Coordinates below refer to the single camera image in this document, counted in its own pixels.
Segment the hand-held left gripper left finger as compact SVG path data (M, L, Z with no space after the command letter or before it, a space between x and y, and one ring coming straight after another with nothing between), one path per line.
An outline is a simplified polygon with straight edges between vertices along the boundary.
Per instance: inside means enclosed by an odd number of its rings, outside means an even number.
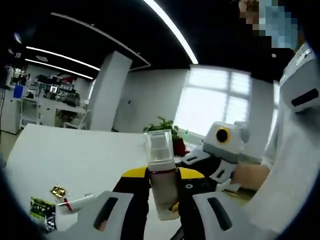
M125 172L112 191L104 191L82 207L68 229L48 240L142 240L149 212L147 166Z

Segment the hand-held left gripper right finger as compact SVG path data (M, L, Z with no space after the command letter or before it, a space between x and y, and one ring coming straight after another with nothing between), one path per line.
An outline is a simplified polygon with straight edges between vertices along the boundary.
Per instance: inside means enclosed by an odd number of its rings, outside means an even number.
M276 234L252 224L223 192L213 191L205 176L177 169L178 213L185 240L272 240Z

